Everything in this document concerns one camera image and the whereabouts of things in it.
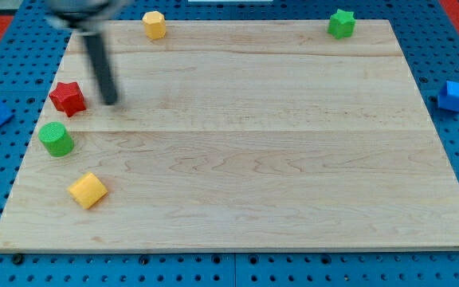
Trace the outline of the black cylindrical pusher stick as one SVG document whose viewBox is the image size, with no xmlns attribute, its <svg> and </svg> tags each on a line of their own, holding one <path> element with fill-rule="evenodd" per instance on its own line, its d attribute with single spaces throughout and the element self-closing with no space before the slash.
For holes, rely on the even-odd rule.
<svg viewBox="0 0 459 287">
<path fill-rule="evenodd" d="M 102 34 L 85 33 L 83 41 L 100 90 L 101 101 L 106 105 L 116 104 L 119 97 Z"/>
</svg>

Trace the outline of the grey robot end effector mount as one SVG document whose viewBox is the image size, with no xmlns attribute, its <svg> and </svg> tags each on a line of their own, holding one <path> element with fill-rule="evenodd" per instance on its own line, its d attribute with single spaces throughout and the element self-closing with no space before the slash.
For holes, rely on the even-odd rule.
<svg viewBox="0 0 459 287">
<path fill-rule="evenodd" d="M 127 0 L 45 0 L 49 13 L 46 20 L 58 29 L 97 31 L 128 3 Z"/>
</svg>

